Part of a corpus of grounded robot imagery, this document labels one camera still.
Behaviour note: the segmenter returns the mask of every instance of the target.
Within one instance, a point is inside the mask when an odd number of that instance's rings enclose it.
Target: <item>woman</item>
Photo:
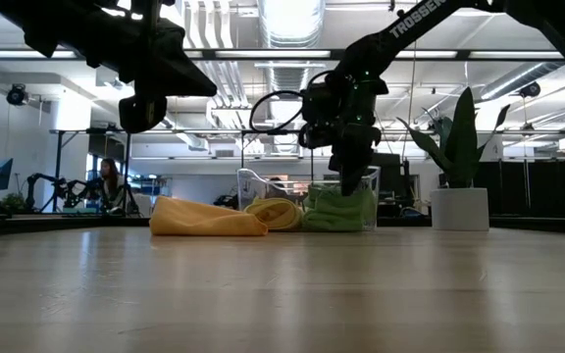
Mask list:
[[[113,207],[123,207],[124,189],[120,188],[125,183],[124,176],[119,174],[115,160],[106,158],[102,160],[99,171],[104,180],[104,192]]]

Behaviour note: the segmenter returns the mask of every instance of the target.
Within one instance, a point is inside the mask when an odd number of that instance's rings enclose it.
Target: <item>rolled yellow towel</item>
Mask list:
[[[256,199],[245,213],[256,216],[269,230],[297,230],[302,226],[302,211],[283,198]]]
[[[265,235],[256,216],[222,207],[160,196],[149,221],[154,235]]]

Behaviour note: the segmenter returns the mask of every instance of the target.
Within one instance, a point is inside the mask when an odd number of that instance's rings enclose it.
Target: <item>transparent container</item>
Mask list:
[[[381,168],[369,167],[351,196],[343,197],[338,180],[267,180],[249,169],[240,169],[239,210],[256,200],[286,199],[303,212],[303,230],[371,231],[377,226]],[[326,220],[325,227],[315,220]]]

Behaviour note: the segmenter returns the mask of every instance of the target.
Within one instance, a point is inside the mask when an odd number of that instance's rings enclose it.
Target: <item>desk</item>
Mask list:
[[[565,352],[565,235],[0,236],[0,353]]]

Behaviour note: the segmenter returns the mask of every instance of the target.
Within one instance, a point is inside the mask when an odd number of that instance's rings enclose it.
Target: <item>ceiling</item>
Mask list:
[[[387,3],[386,0],[327,0],[324,29],[319,47],[345,48],[363,35],[385,28],[395,18],[394,13],[386,10]],[[398,7],[404,8],[414,3],[415,1],[396,1]],[[185,6],[187,25],[189,24],[189,13],[189,6]],[[255,14],[257,14],[256,0],[231,1],[231,37],[236,47],[261,47],[259,21]],[[23,47],[25,47],[23,33],[0,17],[0,48]],[[457,12],[421,37],[410,48],[554,49],[536,30],[519,25],[504,15],[490,16],[474,10]],[[251,103],[267,92],[265,73],[261,69],[256,69],[255,64],[258,63],[238,62],[241,80]],[[318,73],[333,68],[336,63],[314,62],[314,64],[322,65],[315,71]],[[481,87],[489,84],[518,68],[521,64],[516,62],[394,62],[383,74],[383,79],[390,87],[390,94],[379,98],[376,107],[377,114],[386,126],[390,126],[396,117],[416,122],[418,117],[423,116],[423,108],[433,107],[455,89],[465,85]],[[115,78],[116,74],[103,68],[95,71],[87,67],[84,62],[0,62],[0,73],[53,73],[88,90],[96,96],[97,102],[116,108],[119,100],[119,94],[104,84]],[[547,96],[548,93],[565,86],[565,67],[540,79],[539,84],[542,87],[542,95],[539,98],[528,99],[525,102],[528,104],[526,109],[521,109],[523,102],[517,97],[504,97],[498,102],[498,106],[501,103],[513,103],[506,127],[521,126],[525,121],[537,119],[552,112],[562,112],[565,109],[565,90]],[[178,116],[190,114],[188,118],[180,121],[182,126],[202,128],[205,126],[205,119],[196,118],[197,116],[191,113],[205,113],[206,103],[207,99],[201,98],[170,99],[170,110]],[[118,120],[116,116],[109,116],[110,114],[106,114],[104,110],[101,119]],[[565,127],[565,117],[546,126],[546,128],[562,127]]]

